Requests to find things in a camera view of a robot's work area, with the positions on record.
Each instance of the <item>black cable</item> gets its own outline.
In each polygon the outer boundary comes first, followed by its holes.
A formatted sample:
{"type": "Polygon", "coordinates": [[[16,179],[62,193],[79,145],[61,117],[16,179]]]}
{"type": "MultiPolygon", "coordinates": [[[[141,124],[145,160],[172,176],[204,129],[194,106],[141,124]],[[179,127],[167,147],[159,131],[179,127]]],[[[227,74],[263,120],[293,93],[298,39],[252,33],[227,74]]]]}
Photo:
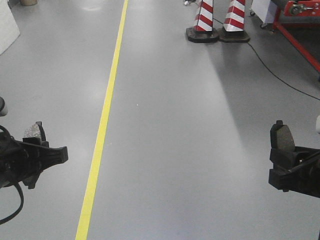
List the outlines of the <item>black cable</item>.
{"type": "MultiPolygon", "coordinates": [[[[213,18],[213,20],[215,20],[215,21],[217,21],[218,23],[220,23],[220,24],[223,25],[223,23],[222,23],[221,21],[219,21],[218,19],[213,18]]],[[[295,91],[297,91],[297,92],[299,92],[299,93],[301,93],[301,94],[304,94],[304,95],[306,95],[306,96],[308,96],[308,97],[310,97],[310,98],[313,98],[313,99],[315,99],[315,100],[320,101],[320,98],[315,97],[315,96],[313,96],[313,95],[310,95],[310,94],[308,94],[308,93],[306,93],[306,92],[304,92],[304,91],[301,91],[301,90],[295,88],[294,86],[290,85],[290,84],[287,83],[286,81],[282,80],[280,77],[278,77],[273,71],[271,71],[271,69],[270,69],[270,68],[265,64],[265,62],[261,59],[261,57],[259,56],[259,54],[258,54],[257,51],[255,50],[255,48],[254,48],[250,43],[247,42],[247,44],[252,48],[252,50],[254,51],[255,55],[258,57],[258,59],[259,59],[260,62],[262,63],[262,65],[263,65],[275,78],[277,78],[280,82],[282,82],[283,84],[287,85],[289,88],[291,88],[291,89],[293,89],[293,90],[295,90],[295,91]]]]}
{"type": "Polygon", "coordinates": [[[220,23],[220,24],[224,24],[222,21],[219,21],[218,19],[216,19],[216,18],[213,18],[213,20],[215,20],[215,21],[217,21],[218,23],[220,23]]]}
{"type": "Polygon", "coordinates": [[[19,196],[20,196],[20,206],[19,208],[14,212],[12,213],[10,216],[7,216],[6,218],[4,219],[1,219],[0,220],[0,225],[2,224],[5,224],[6,222],[10,221],[11,219],[13,219],[15,216],[18,215],[18,213],[20,213],[20,211],[22,210],[23,206],[24,206],[24,202],[25,202],[25,199],[24,199],[24,194],[22,192],[22,189],[19,185],[19,183],[12,177],[10,180],[10,183],[13,184],[16,188],[16,190],[18,191],[19,193],[19,196]]]}
{"type": "MultiPolygon", "coordinates": [[[[8,154],[7,150],[9,148],[9,145],[11,142],[11,135],[10,135],[9,131],[4,126],[0,125],[0,130],[3,131],[4,137],[5,137],[5,141],[3,142],[3,147],[0,148],[0,156],[1,156],[4,154],[4,152],[6,152],[8,154]]],[[[19,183],[17,182],[14,174],[10,170],[6,170],[4,173],[2,173],[2,176],[4,176],[5,181],[8,181],[9,184],[13,185],[16,188],[16,190],[18,191],[19,196],[20,196],[20,206],[11,215],[9,215],[3,219],[0,219],[0,225],[5,224],[6,222],[12,220],[15,216],[17,216],[21,212],[21,210],[24,206],[24,202],[25,202],[24,193],[22,192],[22,189],[21,189],[19,183]]]]}

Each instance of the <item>traffic cone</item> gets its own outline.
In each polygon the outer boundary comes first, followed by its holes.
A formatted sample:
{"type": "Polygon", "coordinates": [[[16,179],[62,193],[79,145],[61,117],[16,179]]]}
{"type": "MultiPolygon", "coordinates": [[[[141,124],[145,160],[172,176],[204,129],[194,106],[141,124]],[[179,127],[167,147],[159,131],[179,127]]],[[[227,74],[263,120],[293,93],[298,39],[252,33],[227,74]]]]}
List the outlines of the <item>traffic cone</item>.
{"type": "Polygon", "coordinates": [[[194,26],[186,29],[189,41],[194,43],[211,43],[219,38],[216,29],[213,28],[214,0],[201,0],[195,16],[194,26]]]}
{"type": "Polygon", "coordinates": [[[218,29],[219,40],[225,43],[246,43],[250,40],[245,31],[246,0],[231,0],[223,27],[218,29]]]}

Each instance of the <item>white panel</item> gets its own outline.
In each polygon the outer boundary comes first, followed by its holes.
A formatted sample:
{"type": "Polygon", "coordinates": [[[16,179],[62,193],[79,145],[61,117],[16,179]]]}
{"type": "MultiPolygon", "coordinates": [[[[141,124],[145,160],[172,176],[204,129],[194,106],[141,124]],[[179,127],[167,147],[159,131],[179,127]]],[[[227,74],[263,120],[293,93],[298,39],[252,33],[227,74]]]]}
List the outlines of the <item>white panel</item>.
{"type": "Polygon", "coordinates": [[[0,0],[0,54],[2,54],[20,35],[7,0],[0,0]]]}
{"type": "Polygon", "coordinates": [[[253,0],[251,9],[263,23],[274,22],[277,6],[271,0],[253,0]]]}

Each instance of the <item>yellow tape line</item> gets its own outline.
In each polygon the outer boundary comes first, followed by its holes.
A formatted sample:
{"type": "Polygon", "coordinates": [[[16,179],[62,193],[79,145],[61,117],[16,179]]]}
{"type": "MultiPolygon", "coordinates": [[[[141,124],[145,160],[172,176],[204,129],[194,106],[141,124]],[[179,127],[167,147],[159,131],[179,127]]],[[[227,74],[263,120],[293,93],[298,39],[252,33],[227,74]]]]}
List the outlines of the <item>yellow tape line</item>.
{"type": "Polygon", "coordinates": [[[106,95],[104,99],[104,104],[103,104],[103,109],[102,109],[102,114],[101,114],[101,119],[99,124],[99,130],[96,137],[89,178],[86,185],[86,190],[85,190],[85,195],[84,195],[84,200],[82,204],[82,210],[81,210],[81,215],[78,223],[75,240],[86,240],[88,237],[91,214],[94,206],[96,188],[98,183],[99,168],[101,164],[102,153],[104,150],[111,102],[112,102],[112,97],[114,93],[115,80],[117,76],[117,68],[119,63],[119,55],[120,55],[122,37],[124,33],[127,8],[128,8],[128,0],[124,0],[122,14],[121,14],[121,21],[120,21],[118,36],[116,39],[113,61],[112,61],[112,66],[111,66],[111,71],[109,76],[109,82],[106,89],[106,95]]]}

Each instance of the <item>cone base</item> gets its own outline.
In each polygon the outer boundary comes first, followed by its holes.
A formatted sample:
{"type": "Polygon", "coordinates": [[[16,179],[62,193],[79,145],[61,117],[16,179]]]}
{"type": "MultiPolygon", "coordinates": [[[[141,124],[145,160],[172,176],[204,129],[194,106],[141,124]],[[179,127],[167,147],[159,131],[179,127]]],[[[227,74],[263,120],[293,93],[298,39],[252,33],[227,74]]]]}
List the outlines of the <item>cone base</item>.
{"type": "Polygon", "coordinates": [[[243,31],[243,33],[239,36],[233,35],[233,36],[226,36],[225,31],[223,28],[219,28],[217,30],[219,34],[219,41],[224,43],[247,43],[250,40],[250,37],[246,31],[243,31]]]}
{"type": "Polygon", "coordinates": [[[219,34],[214,28],[210,32],[199,33],[196,32],[194,27],[192,26],[186,29],[185,34],[188,40],[193,43],[213,43],[218,41],[219,39],[219,34]]]}

